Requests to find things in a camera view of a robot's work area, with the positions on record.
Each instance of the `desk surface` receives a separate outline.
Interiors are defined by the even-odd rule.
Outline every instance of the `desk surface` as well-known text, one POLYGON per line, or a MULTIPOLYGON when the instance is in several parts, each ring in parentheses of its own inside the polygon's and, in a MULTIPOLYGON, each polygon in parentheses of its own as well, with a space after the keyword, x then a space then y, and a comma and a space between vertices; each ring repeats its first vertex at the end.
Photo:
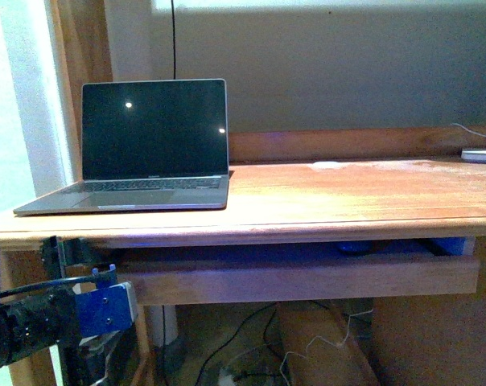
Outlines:
POLYGON ((24 218, 7 211, 0 245, 37 249, 53 235, 106 248, 486 236, 486 165, 407 160, 231 171, 221 211, 24 218))

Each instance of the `desk drawer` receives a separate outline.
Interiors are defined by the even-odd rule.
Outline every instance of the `desk drawer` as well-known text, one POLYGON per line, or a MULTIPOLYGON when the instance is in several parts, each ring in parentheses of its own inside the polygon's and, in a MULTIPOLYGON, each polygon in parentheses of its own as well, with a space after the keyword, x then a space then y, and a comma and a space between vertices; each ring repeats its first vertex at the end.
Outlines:
MULTIPOLYGON (((470 251, 471 242, 464 241, 462 248, 452 243, 456 252, 470 251)), ((134 251, 120 267, 120 279, 134 283, 138 303, 143 305, 476 291, 480 264, 468 253, 436 256, 416 240, 383 243, 386 248, 361 257, 343 256, 333 243, 134 251)), ((433 248, 437 254, 446 248, 445 243, 439 244, 433 248)))

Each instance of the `window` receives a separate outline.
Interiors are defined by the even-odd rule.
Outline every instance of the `window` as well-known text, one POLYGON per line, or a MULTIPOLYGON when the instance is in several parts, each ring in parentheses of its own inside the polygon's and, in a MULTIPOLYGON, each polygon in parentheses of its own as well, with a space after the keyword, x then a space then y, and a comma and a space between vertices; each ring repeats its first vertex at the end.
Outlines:
POLYGON ((0 0, 0 211, 74 179, 44 0, 0 0))

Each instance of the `white cable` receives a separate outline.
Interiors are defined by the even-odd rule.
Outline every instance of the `white cable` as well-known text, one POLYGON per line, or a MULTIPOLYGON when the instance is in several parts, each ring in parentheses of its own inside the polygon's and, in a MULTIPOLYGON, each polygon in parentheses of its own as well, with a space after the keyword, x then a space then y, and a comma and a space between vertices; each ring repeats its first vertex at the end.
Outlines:
POLYGON ((343 340, 341 342, 338 342, 338 343, 333 343, 333 342, 330 342, 328 340, 326 340, 323 336, 320 336, 320 335, 316 335, 313 339, 311 339, 311 341, 307 344, 304 352, 306 353, 305 355, 302 355, 302 354, 299 354, 298 352, 294 352, 294 351, 288 351, 285 355, 284 355, 284 359, 282 360, 282 363, 281 363, 281 367, 278 368, 279 372, 281 373, 281 376, 282 378, 284 378, 284 380, 286 381, 286 385, 287 386, 291 386, 290 385, 290 382, 288 381, 287 377, 286 377, 286 374, 284 374, 284 372, 282 371, 282 368, 284 367, 284 364, 286 363, 286 360, 287 360, 287 357, 289 354, 291 355, 297 355, 301 358, 304 358, 305 360, 309 360, 309 347, 317 340, 321 340, 325 343, 328 343, 330 344, 331 346, 333 347, 336 347, 336 348, 341 348, 346 342, 347 342, 347 339, 348 339, 348 336, 350 336, 350 319, 352 318, 355 318, 356 316, 360 316, 360 315, 365 315, 365 314, 371 314, 373 312, 373 309, 371 310, 368 310, 368 311, 363 311, 363 312, 358 312, 357 314, 352 314, 352 315, 349 315, 348 316, 348 321, 347 321, 347 334, 345 335, 345 337, 343 338, 343 340))
POLYGON ((480 137, 486 138, 486 134, 478 133, 478 132, 476 132, 474 130, 469 129, 468 127, 465 127, 463 125, 460 125, 459 123, 451 123, 451 125, 458 126, 461 129, 468 131, 469 133, 472 133, 472 134, 475 134, 475 135, 479 135, 480 137))

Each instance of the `gray wall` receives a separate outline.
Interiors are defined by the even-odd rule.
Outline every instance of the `gray wall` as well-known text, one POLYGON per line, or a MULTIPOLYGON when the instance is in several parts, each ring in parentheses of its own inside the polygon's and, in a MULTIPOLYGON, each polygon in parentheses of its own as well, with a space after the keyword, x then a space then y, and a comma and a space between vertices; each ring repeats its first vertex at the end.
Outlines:
MULTIPOLYGON (((105 2, 114 79, 170 79, 169 10, 105 2)), ((179 6, 177 76, 227 80, 231 131, 486 123, 486 3, 437 2, 179 6)))

